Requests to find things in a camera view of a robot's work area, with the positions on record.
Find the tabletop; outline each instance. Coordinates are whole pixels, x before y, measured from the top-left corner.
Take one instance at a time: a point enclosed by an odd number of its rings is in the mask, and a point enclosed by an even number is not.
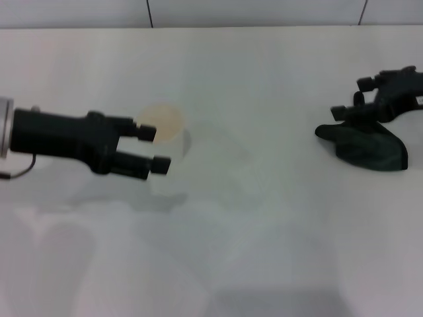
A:
[[[0,315],[421,316],[423,114],[387,125],[404,172],[349,166],[314,130],[351,105],[358,78],[423,70],[422,33],[0,31],[0,95],[17,108],[135,117],[170,104],[186,120],[166,194],[45,157],[0,183]]]

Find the white wall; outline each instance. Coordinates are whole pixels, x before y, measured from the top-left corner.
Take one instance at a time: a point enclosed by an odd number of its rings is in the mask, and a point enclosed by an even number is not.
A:
[[[150,27],[145,0],[0,0],[0,28]]]
[[[150,0],[154,27],[357,24],[364,0]]]
[[[362,24],[422,24],[421,0],[369,0]]]
[[[0,28],[150,27],[147,0],[0,0]],[[357,24],[365,0],[149,0],[154,27]]]

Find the metal cylinder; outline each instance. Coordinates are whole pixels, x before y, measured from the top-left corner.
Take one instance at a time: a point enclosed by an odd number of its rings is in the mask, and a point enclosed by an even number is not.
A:
[[[0,157],[9,150],[13,127],[13,99],[0,97]]]

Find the black wire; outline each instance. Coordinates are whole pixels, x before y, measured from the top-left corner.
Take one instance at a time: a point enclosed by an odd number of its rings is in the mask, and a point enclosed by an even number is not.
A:
[[[153,19],[151,18],[150,3],[148,2],[148,0],[146,0],[146,2],[147,2],[148,17],[150,18],[150,25],[151,25],[151,28],[154,28]]]
[[[28,173],[29,171],[32,170],[32,168],[35,165],[35,161],[36,161],[36,154],[33,154],[32,155],[32,162],[28,166],[28,168],[25,168],[22,172],[19,172],[19,173],[16,173],[16,174],[0,172],[0,180],[14,180],[16,178],[24,176],[26,173]]]
[[[364,16],[364,11],[365,11],[365,8],[367,7],[367,2],[368,2],[369,0],[365,0],[365,3],[364,3],[364,7],[363,7],[363,11],[362,11],[362,15],[360,15],[360,19],[359,19],[359,21],[358,21],[358,25],[362,25],[362,20],[363,20],[363,16]]]

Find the white surface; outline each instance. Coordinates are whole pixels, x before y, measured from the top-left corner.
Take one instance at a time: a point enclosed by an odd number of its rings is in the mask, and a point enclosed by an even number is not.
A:
[[[136,116],[168,102],[191,139],[170,197],[48,158],[1,182],[0,316],[421,316],[423,114],[389,125],[410,153],[399,173],[340,162],[314,129],[357,78],[422,70],[422,32],[0,32],[16,106]]]
[[[362,24],[423,24],[420,0],[369,0]]]
[[[355,25],[364,0],[150,0],[154,27]]]
[[[150,27],[145,0],[1,0],[0,28]]]

